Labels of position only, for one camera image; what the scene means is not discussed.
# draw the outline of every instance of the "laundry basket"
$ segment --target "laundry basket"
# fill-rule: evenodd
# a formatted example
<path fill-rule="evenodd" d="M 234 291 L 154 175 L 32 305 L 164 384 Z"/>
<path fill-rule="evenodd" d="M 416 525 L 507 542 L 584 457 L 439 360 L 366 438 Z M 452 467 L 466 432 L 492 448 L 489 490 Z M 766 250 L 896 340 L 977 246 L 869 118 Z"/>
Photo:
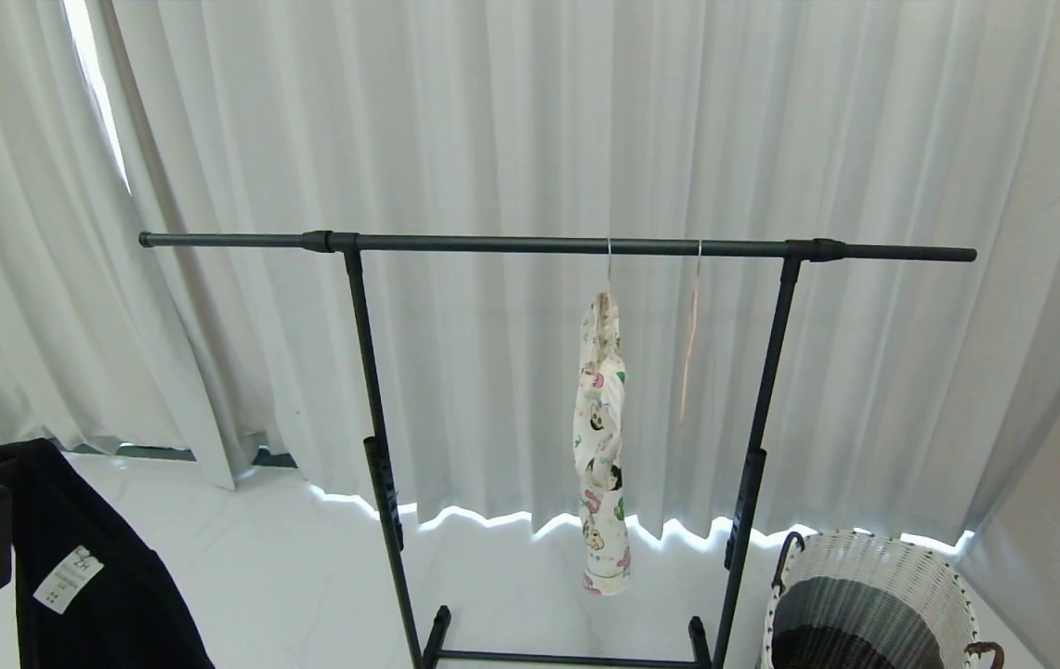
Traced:
<path fill-rule="evenodd" d="M 790 532 L 764 618 L 764 669 L 974 668 L 982 642 L 967 584 L 941 556 L 862 532 Z"/>

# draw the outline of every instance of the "black clothing rack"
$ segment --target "black clothing rack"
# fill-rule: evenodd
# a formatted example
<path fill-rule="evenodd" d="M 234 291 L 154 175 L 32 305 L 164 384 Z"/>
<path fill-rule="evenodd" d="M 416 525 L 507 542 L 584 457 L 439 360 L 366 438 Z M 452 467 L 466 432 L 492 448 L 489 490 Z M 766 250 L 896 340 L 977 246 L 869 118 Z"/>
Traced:
<path fill-rule="evenodd" d="M 764 419 L 773 395 L 773 382 L 777 377 L 777 364 L 781 342 L 785 339 L 785 323 L 793 303 L 793 288 L 798 280 L 802 262 L 828 262 L 843 259 L 880 259 L 899 261 L 972 262 L 975 249 L 954 249 L 940 246 L 873 246 L 845 244 L 834 240 L 790 240 L 784 242 L 729 242 L 690 240 L 616 240 L 602 236 L 427 236 L 427 234 L 360 234 L 356 232 L 314 231 L 300 234 L 157 234 L 142 232 L 142 246 L 257 246 L 306 249 L 322 253 L 342 253 L 348 269 L 352 311 L 356 316 L 356 334 L 359 338 L 360 359 L 365 365 L 365 386 L 372 413 L 372 437 L 365 440 L 369 473 L 372 475 L 372 494 L 376 496 L 381 515 L 381 530 L 385 534 L 389 568 L 398 606 L 402 611 L 402 624 L 406 644 L 410 648 L 410 662 L 414 669 L 435 669 L 441 659 L 487 659 L 492 662 L 527 662 L 538 665 L 587 666 L 655 666 L 673 669 L 722 669 L 728 650 L 728 634 L 737 598 L 741 595 L 741 578 L 748 551 L 748 534 L 756 512 L 756 495 L 764 468 L 762 437 Z M 520 652 L 488 652 L 452 650 L 443 648 L 452 611 L 441 605 L 435 615 L 431 634 L 422 647 L 418 639 L 410 588 L 406 584 L 406 570 L 402 565 L 402 523 L 398 517 L 398 496 L 393 471 L 389 461 L 389 440 L 386 436 L 385 410 L 381 406 L 381 384 L 377 378 L 376 354 L 372 350 L 372 327 L 369 322 L 368 300 L 365 299 L 365 268 L 360 262 L 363 251 L 462 251 L 481 253 L 586 253 L 635 256 L 732 256 L 734 258 L 783 259 L 777 309 L 773 313 L 773 327 L 760 388 L 756 394 L 756 410 L 745 465 L 741 473 L 741 494 L 732 516 L 732 530 L 726 542 L 725 567 L 728 584 L 724 593 L 724 612 L 720 615 L 716 652 L 708 652 L 707 635 L 703 622 L 692 617 L 688 626 L 691 648 L 695 659 L 635 659 L 635 657 L 585 657 L 538 655 Z"/>

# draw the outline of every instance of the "white tag on black fabric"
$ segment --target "white tag on black fabric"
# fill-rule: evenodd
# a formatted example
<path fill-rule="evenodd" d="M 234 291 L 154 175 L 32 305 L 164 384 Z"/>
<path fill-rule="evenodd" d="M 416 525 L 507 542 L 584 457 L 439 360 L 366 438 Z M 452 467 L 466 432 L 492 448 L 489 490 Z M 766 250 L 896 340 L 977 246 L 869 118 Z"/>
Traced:
<path fill-rule="evenodd" d="M 86 547 L 76 547 L 42 579 L 38 589 L 34 591 L 34 598 L 50 611 L 63 614 L 72 599 L 84 589 L 84 585 L 99 575 L 102 568 L 104 564 L 89 553 Z"/>

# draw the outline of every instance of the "white floor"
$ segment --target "white floor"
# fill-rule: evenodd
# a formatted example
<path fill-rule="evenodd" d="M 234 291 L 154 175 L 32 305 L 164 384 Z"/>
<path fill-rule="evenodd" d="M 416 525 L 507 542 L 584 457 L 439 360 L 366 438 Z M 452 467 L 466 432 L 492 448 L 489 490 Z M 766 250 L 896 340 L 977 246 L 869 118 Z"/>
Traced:
<path fill-rule="evenodd" d="M 325 499 L 294 470 L 259 470 L 241 491 L 225 492 L 204 483 L 191 462 L 71 459 L 159 551 L 219 668 L 410 666 L 368 509 Z M 446 604 L 454 617 L 448 648 L 689 659 L 691 615 L 703 617 L 713 645 L 724 541 L 716 534 L 704 550 L 681 532 L 660 543 L 641 534 L 633 545 L 635 583 L 615 598 L 580 587 L 584 550 L 573 525 L 533 538 L 526 521 L 484 528 L 453 515 L 416 530 L 410 517 L 405 562 L 423 642 Z M 728 655 L 729 666 L 741 668 L 756 665 L 777 553 L 776 546 L 754 547 Z M 0 592 L 0 669 L 19 665 L 12 598 L 11 588 Z M 983 635 L 1004 644 L 1006 665 L 1040 669 L 978 604 Z"/>

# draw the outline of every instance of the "basket handle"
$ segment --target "basket handle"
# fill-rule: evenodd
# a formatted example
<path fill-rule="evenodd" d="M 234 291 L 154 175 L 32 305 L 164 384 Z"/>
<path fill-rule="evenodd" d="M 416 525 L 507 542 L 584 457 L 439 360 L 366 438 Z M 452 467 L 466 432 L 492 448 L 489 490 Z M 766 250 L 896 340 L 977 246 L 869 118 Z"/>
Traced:
<path fill-rule="evenodd" d="M 964 652 L 967 655 L 975 655 L 976 657 L 984 655 L 985 652 L 992 652 L 992 669 L 1002 669 L 1004 666 L 1004 649 L 1001 648 L 1001 644 L 970 642 L 964 649 Z"/>
<path fill-rule="evenodd" d="M 773 571 L 773 582 L 771 584 L 772 588 L 777 588 L 777 594 L 785 594 L 785 584 L 781 582 L 781 571 L 785 570 L 785 556 L 790 552 L 790 544 L 793 542 L 798 542 L 798 547 L 801 550 L 807 550 L 807 542 L 801 538 L 800 533 L 790 532 L 785 534 L 785 542 L 781 544 L 781 554 L 777 559 L 777 571 Z"/>

